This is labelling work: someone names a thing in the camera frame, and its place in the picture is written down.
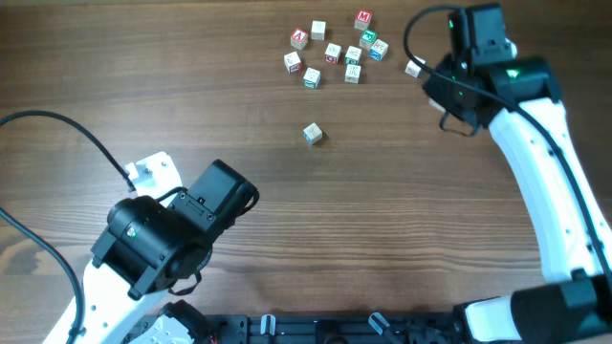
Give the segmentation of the blue sided plain wooden block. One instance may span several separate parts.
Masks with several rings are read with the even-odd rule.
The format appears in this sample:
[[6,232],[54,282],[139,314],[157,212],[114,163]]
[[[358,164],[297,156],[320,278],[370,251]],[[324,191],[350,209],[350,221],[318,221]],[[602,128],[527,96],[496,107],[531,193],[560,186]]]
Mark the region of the blue sided plain wooden block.
[[307,140],[309,145],[314,145],[323,138],[323,132],[317,124],[313,122],[303,129],[303,137]]

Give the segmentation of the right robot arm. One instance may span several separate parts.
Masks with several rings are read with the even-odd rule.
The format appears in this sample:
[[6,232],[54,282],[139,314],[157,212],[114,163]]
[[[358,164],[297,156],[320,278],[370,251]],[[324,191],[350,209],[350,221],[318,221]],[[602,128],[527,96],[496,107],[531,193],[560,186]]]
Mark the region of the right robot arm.
[[564,343],[611,331],[611,229],[569,135],[549,63],[520,58],[497,4],[448,6],[451,50],[424,89],[446,117],[488,130],[527,206],[544,284],[462,305],[469,343]]

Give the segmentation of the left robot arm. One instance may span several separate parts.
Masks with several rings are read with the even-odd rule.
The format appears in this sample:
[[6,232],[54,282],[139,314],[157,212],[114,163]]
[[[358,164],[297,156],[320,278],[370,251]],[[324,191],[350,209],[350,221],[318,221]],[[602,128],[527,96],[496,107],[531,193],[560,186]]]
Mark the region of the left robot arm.
[[191,292],[174,286],[201,275],[216,239],[259,199],[257,188],[220,160],[189,187],[166,154],[126,168],[137,195],[109,211],[83,274],[83,300],[71,301],[48,343],[69,341],[78,310],[76,343],[121,341],[167,295]]

